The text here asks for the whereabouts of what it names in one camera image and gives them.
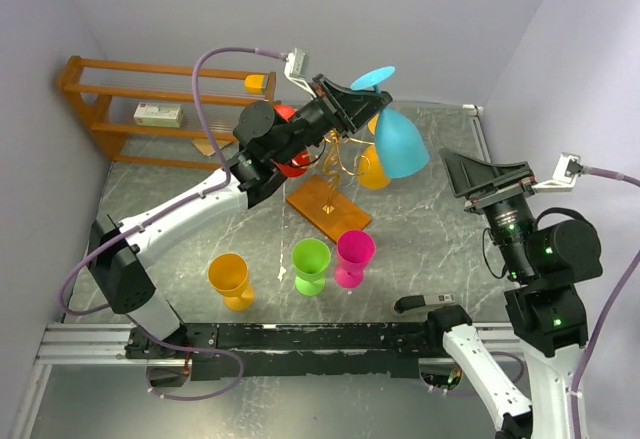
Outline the blue wine glass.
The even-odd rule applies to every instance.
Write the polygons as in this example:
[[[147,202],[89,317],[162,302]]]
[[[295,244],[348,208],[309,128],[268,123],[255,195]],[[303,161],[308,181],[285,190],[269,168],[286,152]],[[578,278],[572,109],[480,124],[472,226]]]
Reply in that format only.
[[[389,79],[395,72],[395,66],[383,66],[362,75],[352,82],[352,91],[372,89],[380,92],[379,84]],[[359,106],[355,109],[355,124],[362,126],[365,119],[374,116],[372,107]],[[382,169],[391,179],[405,178],[423,169],[430,155],[417,126],[392,106],[381,109],[374,130],[377,155]]]

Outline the red wine glass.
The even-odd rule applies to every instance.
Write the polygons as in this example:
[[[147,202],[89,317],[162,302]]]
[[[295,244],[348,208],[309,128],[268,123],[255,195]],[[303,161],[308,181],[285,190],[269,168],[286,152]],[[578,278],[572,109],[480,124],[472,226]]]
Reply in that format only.
[[[278,104],[274,106],[276,112],[285,120],[289,121],[295,114],[296,109],[290,105]],[[311,159],[307,150],[297,154],[287,163],[277,163],[278,169],[288,178],[295,178],[303,175]]]

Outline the pink wine glass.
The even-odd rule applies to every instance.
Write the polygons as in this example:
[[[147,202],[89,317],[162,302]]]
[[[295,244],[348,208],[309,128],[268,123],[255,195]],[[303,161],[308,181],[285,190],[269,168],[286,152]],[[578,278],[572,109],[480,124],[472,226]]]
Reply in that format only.
[[[338,285],[352,289],[364,279],[364,271],[376,253],[374,238],[364,230],[348,230],[336,243],[334,278]]]

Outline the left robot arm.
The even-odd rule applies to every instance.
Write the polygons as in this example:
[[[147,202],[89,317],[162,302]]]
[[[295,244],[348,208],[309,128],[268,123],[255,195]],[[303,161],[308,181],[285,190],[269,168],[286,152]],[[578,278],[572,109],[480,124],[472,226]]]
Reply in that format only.
[[[376,86],[353,91],[324,75],[311,86],[313,98],[289,119],[268,101],[246,106],[233,130],[239,149],[226,168],[150,211],[121,222],[108,216],[94,221],[87,268],[108,307],[145,330],[162,357],[184,351],[187,328],[157,290],[148,267],[215,217],[251,209],[271,197],[287,179],[282,165],[332,131],[344,137],[358,132],[392,102]]]

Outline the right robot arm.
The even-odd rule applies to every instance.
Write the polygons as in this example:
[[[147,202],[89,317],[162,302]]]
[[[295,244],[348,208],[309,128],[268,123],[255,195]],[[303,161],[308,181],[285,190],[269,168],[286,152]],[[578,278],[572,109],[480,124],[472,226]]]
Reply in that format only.
[[[488,352],[463,307],[429,313],[424,343],[461,367],[489,413],[498,438],[584,438],[579,369],[588,343],[587,314],[576,283],[602,275],[601,242],[579,212],[554,207],[563,221],[541,227],[528,197],[570,191],[582,171],[579,156],[560,156],[551,179],[537,182],[525,163],[493,164],[448,148],[439,155],[465,211],[486,218],[508,279],[506,311],[529,374],[525,397]]]

